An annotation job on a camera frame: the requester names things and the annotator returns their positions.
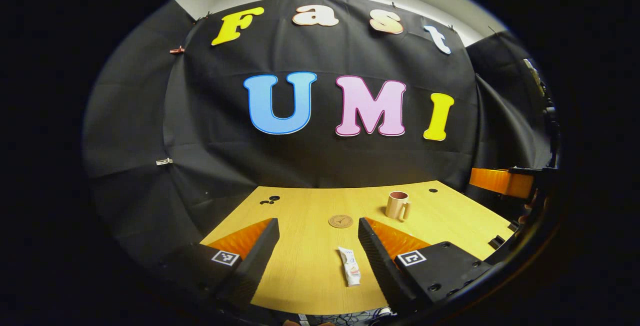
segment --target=pink letter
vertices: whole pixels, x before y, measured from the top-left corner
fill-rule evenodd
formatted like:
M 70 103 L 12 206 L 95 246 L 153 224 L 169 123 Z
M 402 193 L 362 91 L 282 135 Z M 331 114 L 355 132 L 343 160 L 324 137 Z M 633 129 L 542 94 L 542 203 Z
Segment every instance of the pink letter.
M 359 76 L 340 76 L 335 80 L 342 87 L 342 124 L 335 129 L 340 136 L 355 136 L 361 131 L 356 124 L 356 112 L 360 115 L 367 133 L 373 133 L 382 113 L 384 121 L 377 132 L 385 136 L 400 136 L 405 132 L 402 125 L 402 95 L 406 85 L 387 80 L 377 98 L 373 99 L 369 88 Z

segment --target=beige mug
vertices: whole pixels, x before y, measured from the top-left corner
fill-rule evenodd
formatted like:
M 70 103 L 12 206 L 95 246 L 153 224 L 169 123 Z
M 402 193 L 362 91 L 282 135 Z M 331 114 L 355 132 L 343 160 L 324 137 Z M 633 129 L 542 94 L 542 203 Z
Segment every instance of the beige mug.
M 384 214 L 391 219 L 398 219 L 400 212 L 404 207 L 404 215 L 400 221 L 404 221 L 409 217 L 411 203 L 408 201 L 409 195 L 406 192 L 394 191 L 389 194 L 389 200 L 386 202 L 386 210 Z

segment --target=coaster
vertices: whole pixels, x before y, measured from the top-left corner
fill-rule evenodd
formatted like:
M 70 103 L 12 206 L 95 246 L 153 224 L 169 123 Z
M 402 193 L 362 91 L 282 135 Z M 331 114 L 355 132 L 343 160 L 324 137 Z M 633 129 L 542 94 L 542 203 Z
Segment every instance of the coaster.
M 348 228 L 354 224 L 354 220 L 348 215 L 334 215 L 329 219 L 329 224 L 334 228 Z

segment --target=wooden table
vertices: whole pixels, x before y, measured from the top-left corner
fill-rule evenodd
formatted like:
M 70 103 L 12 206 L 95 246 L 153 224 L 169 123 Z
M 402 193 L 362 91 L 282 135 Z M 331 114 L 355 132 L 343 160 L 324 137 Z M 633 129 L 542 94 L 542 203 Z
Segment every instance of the wooden table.
M 405 222 L 384 215 L 392 191 L 409 194 L 411 214 Z M 270 196 L 280 199 L 260 204 Z M 329 217 L 336 214 L 351 216 L 354 225 L 330 226 Z M 428 181 L 351 189 L 258 187 L 200 243 L 277 217 L 279 241 L 251 303 L 307 315 L 362 312 L 387 305 L 358 240 L 358 219 L 365 216 L 429 244 L 453 242 L 481 260 L 494 251 L 489 240 L 513 234 L 509 221 L 439 181 Z M 358 287 L 346 287 L 338 246 L 354 251 Z

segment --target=yellow letter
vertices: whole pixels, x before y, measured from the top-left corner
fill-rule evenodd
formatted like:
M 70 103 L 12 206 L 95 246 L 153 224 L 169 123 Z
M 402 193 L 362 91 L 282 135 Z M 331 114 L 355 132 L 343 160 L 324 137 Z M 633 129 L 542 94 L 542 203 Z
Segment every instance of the yellow letter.
M 334 26 L 338 24 L 338 19 L 334 17 L 334 10 L 326 5 L 305 5 L 297 8 L 299 14 L 293 16 L 293 22 L 298 25 Z
M 254 7 L 253 9 L 234 12 L 233 14 L 229 14 L 223 17 L 220 33 L 215 39 L 213 39 L 213 41 L 211 41 L 211 44 L 218 45 L 222 44 L 223 42 L 237 39 L 238 37 L 240 37 L 240 33 L 236 31 L 236 28 L 240 26 L 240 29 L 246 29 L 254 19 L 253 15 L 262 14 L 263 12 L 265 12 L 264 9 L 265 8 L 258 6 Z
M 446 138 L 447 133 L 444 132 L 444 126 L 447 123 L 447 116 L 449 115 L 449 108 L 453 105 L 453 98 L 446 95 L 434 92 L 431 94 L 431 100 L 433 101 L 433 113 L 431 115 L 431 122 L 429 128 L 425 130 L 422 135 L 427 140 L 442 141 Z
M 398 23 L 400 17 L 395 12 L 373 9 L 369 13 L 373 19 L 368 23 L 373 26 L 375 30 L 384 32 L 390 32 L 391 34 L 400 34 L 404 30 L 402 25 Z

